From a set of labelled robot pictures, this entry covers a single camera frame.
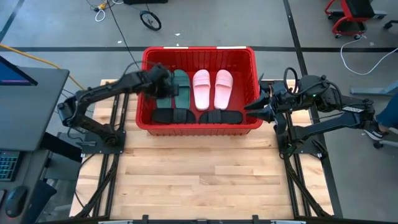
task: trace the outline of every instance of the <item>pink slide sandal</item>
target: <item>pink slide sandal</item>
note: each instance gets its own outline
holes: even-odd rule
[[[202,69],[195,73],[192,80],[195,106],[198,110],[207,110],[210,104],[210,74]]]
[[[228,107],[229,98],[232,92],[234,79],[227,70],[220,70],[216,77],[216,93],[214,97],[214,107],[225,110]]]

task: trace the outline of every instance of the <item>concrete floor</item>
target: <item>concrete floor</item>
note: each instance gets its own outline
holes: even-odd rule
[[[18,0],[0,1],[0,27],[4,26]],[[100,0],[91,0],[98,4]],[[323,13],[327,0],[289,0],[298,39],[302,47],[341,47],[352,40],[336,40],[330,21]],[[367,39],[349,47],[397,47],[398,26],[382,29],[385,22],[398,19],[398,2],[377,0],[374,8],[389,15],[382,21],[369,21]],[[153,32],[139,20],[139,12],[127,5],[116,5],[113,11],[132,47],[153,45],[250,45],[281,47],[281,51],[256,51],[258,74],[264,78],[282,78],[285,67],[299,69],[294,43],[289,29],[283,1],[275,0],[169,0],[167,4],[150,4],[152,12],[162,21],[163,28]],[[95,12],[85,0],[29,0],[25,1],[13,20],[2,44],[12,47],[44,47],[31,54],[67,68],[83,86],[96,86],[104,78],[118,78],[131,62],[126,51],[108,52],[101,47],[124,47],[109,10],[103,22],[94,21]],[[46,52],[46,47],[99,47],[95,52]],[[136,60],[142,52],[134,51]],[[345,53],[354,70],[369,70],[385,53]],[[20,66],[47,67],[45,64],[10,52],[0,55]],[[359,76],[345,69],[339,53],[303,53],[309,74],[327,75],[343,94],[349,95],[352,86],[385,86],[397,79],[396,54],[386,58],[368,76]],[[78,88],[68,81],[67,90]],[[388,98],[372,98],[380,112]],[[53,116],[48,132],[55,134],[66,129],[58,116]],[[325,134],[326,145],[336,181],[343,216],[345,218],[398,222],[398,151],[385,147],[375,150],[360,130],[341,129]],[[64,190],[57,196],[62,203],[72,200],[73,191]]]

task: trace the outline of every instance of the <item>green slide sandal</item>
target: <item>green slide sandal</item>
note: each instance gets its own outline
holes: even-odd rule
[[[173,83],[178,85],[179,92],[178,96],[174,97],[175,107],[189,109],[191,89],[188,74],[180,69],[175,70]]]
[[[166,79],[166,82],[171,84],[172,82],[172,74],[171,72],[168,70],[167,71],[169,73],[169,77]],[[166,97],[163,99],[156,99],[156,106],[158,108],[171,108],[172,107],[172,98],[171,97]]]

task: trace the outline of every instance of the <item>person's leg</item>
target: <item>person's leg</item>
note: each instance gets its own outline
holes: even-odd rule
[[[376,116],[373,125],[365,129],[373,140],[380,141],[389,131],[389,128],[398,126],[398,94],[394,95],[386,108]]]

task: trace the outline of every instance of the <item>computer mouse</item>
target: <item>computer mouse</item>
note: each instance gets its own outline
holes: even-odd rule
[[[8,217],[15,218],[22,213],[26,195],[27,187],[25,186],[19,186],[10,191],[5,204],[6,215]]]

